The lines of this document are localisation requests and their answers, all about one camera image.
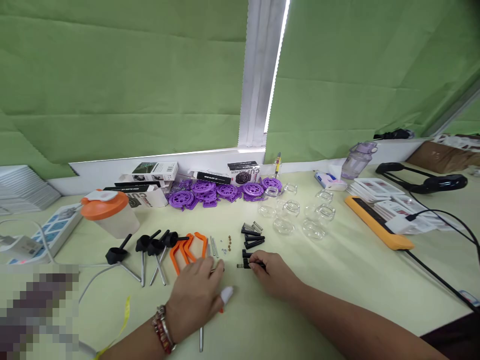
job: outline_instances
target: hand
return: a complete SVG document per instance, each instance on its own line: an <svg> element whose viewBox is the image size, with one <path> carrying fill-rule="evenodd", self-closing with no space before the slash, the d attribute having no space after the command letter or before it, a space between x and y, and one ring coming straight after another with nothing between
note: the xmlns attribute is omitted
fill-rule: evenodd
<svg viewBox="0 0 480 360"><path fill-rule="evenodd" d="M257 262L264 263L266 271L260 265L256 265ZM277 299L291 300L304 285L277 253L255 251L250 257L249 266L267 293Z"/></svg>
<svg viewBox="0 0 480 360"><path fill-rule="evenodd" d="M200 258L187 265L173 285L165 305L165 320L176 344L205 325L233 294L233 288L226 287L221 296L217 295L217 287L224 275L224 262L220 260L210 274L213 265L213 257Z"/></svg>

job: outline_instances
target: orange plastic clip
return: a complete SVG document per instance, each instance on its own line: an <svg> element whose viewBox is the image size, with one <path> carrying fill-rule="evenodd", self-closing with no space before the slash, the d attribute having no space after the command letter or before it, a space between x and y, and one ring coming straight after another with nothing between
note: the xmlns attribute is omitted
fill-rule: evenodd
<svg viewBox="0 0 480 360"><path fill-rule="evenodd" d="M195 233L195 236L199 238L200 240L203 240L203 248L201 249L201 257L205 259L205 253L207 252L207 246L208 246L208 239L205 235L202 235L199 232Z"/></svg>
<svg viewBox="0 0 480 360"><path fill-rule="evenodd" d="M180 249L180 252L183 255L183 259L185 260L185 263L188 264L189 261L187 259L186 254L184 253L184 243L188 241L190 241L190 239L177 241L175 246L172 247L170 250L170 259L173 264L173 267L175 268L177 276L180 275L180 269L179 269L179 265L177 264L177 260L175 259L175 253Z"/></svg>
<svg viewBox="0 0 480 360"><path fill-rule="evenodd" d="M186 236L188 237L188 240L182 241L182 244L180 245L180 251L183 256L183 259L185 260L185 264L190 264L189 258L192 263L195 263L197 259L189 251L190 244L192 243L195 236L193 236L191 233L188 233Z"/></svg>

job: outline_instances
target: white wall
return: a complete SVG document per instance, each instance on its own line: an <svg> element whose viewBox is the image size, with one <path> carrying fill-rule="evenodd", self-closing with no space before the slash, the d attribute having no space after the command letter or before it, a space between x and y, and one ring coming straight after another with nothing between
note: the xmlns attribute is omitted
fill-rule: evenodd
<svg viewBox="0 0 480 360"><path fill-rule="evenodd" d="M405 161L425 139L411 140L379 140L378 151L373 155L371 164ZM48 180L50 185L62 195L84 195L95 189L113 186L121 174L131 173L141 162L177 161L178 173L186 175L189 169L211 170L217 173L227 171L227 163L256 161L262 165L261 174L271 174L274 166L263 165L265 147L231 148L212 151L187 152L180 154L131 157L117 160L101 160L88 162L72 162L70 166L78 174L75 177L65 177ZM301 171L328 170L329 164L341 165L345 158L286 162L282 164L283 173Z"/></svg>

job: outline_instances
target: water bottle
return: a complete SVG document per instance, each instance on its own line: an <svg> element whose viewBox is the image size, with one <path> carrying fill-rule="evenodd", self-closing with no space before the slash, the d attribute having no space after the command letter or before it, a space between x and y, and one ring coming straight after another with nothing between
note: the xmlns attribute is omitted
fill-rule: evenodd
<svg viewBox="0 0 480 360"><path fill-rule="evenodd" d="M350 148L350 155L341 167L341 177L346 179L358 178L362 170L372 160L372 154L378 150L377 143L366 141L358 142Z"/></svg>

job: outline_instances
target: white fingertip cover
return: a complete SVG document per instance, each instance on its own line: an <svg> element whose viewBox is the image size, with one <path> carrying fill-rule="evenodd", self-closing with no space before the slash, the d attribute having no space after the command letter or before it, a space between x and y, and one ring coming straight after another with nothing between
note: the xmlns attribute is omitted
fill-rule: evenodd
<svg viewBox="0 0 480 360"><path fill-rule="evenodd" d="M221 293L220 293L220 297L221 297L221 300L223 301L223 303L226 305L230 298L232 297L232 295L234 294L234 287L233 286L227 286L226 288L224 288Z"/></svg>

